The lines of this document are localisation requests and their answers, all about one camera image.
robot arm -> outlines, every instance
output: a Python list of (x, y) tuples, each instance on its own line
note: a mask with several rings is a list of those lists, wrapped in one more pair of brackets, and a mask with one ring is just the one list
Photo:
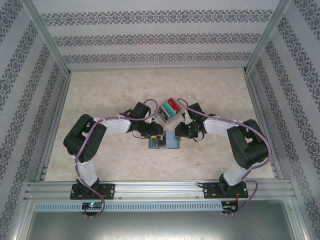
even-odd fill
[[(118, 133), (129, 133), (131, 131), (138, 131), (145, 139), (149, 139), (152, 136), (163, 135), (163, 127), (158, 123), (148, 123), (145, 121), (120, 118), (127, 117), (131, 119), (141, 119), (145, 118), (148, 113), (150, 114), (150, 108), (143, 103), (138, 102), (133, 110), (129, 109), (124, 113), (120, 113), (120, 115), (117, 116), (119, 119), (108, 119), (102, 121), (94, 128), (85, 148), (78, 158), (77, 163), (77, 169), (81, 178), (90, 187), (96, 189), (99, 185), (99, 178), (95, 171), (93, 157), (96, 155), (104, 136)], [(67, 152), (72, 155), (73, 159), (80, 151), (80, 148), (86, 139), (83, 134), (87, 134), (95, 122), (99, 120), (99, 118), (93, 118), (88, 114), (84, 114), (67, 134), (63, 141), (63, 145), (66, 147)], [(81, 188), (83, 188), (84, 192), (94, 195), (94, 193), (91, 193), (90, 190), (87, 189), (81, 181), (79, 181), (79, 179), (77, 179), (77, 183)]]
[[(198, 103), (189, 107), (204, 113)], [(189, 110), (185, 111), (183, 117), (185, 122), (181, 122), (175, 129), (175, 135), (178, 137), (194, 139), (198, 137), (198, 133), (202, 133), (218, 134), (229, 139), (235, 162), (219, 178), (219, 188), (224, 195), (236, 188), (252, 167), (259, 165), (268, 157), (268, 149), (263, 140), (245, 127), (207, 118)], [(243, 123), (262, 134), (256, 121), (249, 119)]]

enclosure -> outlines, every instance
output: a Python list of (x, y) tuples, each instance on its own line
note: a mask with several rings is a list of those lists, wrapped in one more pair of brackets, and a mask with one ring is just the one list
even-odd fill
[[(320, 238), (319, 4), (1, 1), (1, 239)], [(94, 157), (113, 199), (97, 219), (80, 214), (65, 136), (82, 114), (116, 116), (149, 98), (258, 122), (272, 158), (249, 175), (258, 189), (247, 209), (225, 217), (234, 199), (205, 199), (197, 186), (235, 161), (228, 139), (159, 150), (125, 133)]]

beige marble floor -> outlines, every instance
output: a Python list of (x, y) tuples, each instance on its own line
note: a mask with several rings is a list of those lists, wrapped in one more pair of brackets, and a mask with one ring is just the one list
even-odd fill
[[(130, 70), (73, 73), (46, 173), (46, 181), (75, 181), (73, 159), (64, 137), (78, 118), (115, 116), (138, 101), (168, 98), (198, 102), (207, 114), (245, 121), (255, 119), (241, 69)], [(174, 129), (179, 121), (168, 126)], [(148, 141), (131, 133), (105, 137), (94, 158), (100, 180), (217, 179), (234, 158), (229, 141), (214, 134), (194, 142), (183, 138), (180, 149), (148, 149)], [(273, 178), (271, 166), (255, 170), (251, 178)]]

wall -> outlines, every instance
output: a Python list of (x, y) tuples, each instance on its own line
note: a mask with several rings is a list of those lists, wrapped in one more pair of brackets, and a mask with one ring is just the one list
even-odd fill
[(245, 67), (279, 0), (35, 0), (71, 70)]
[(251, 78), (311, 239), (320, 238), (320, 1), (293, 0)]
[(18, 0), (0, 1), (0, 239), (37, 172), (64, 75)]

red box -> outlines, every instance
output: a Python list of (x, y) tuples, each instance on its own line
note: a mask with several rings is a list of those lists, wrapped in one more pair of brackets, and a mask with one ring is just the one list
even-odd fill
[(170, 104), (170, 106), (173, 108), (173, 110), (175, 110), (176, 114), (178, 112), (180, 112), (181, 107), (176, 103), (176, 101), (173, 98), (170, 98), (167, 102), (168, 102), (168, 104)]

